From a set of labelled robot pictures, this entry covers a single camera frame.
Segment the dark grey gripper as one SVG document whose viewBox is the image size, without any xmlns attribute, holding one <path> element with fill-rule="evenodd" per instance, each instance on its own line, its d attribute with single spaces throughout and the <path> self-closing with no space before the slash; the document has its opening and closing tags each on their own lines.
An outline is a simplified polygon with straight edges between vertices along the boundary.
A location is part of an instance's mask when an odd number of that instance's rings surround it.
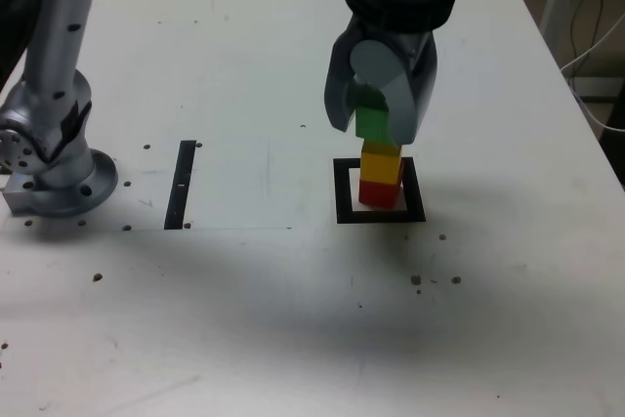
<svg viewBox="0 0 625 417">
<path fill-rule="evenodd" d="M 324 88 L 333 128 L 346 132 L 353 107 L 371 105 L 388 113 L 387 130 L 397 146 L 414 142 L 436 81 L 434 35 L 396 33 L 351 19 L 335 41 Z"/>
</svg>

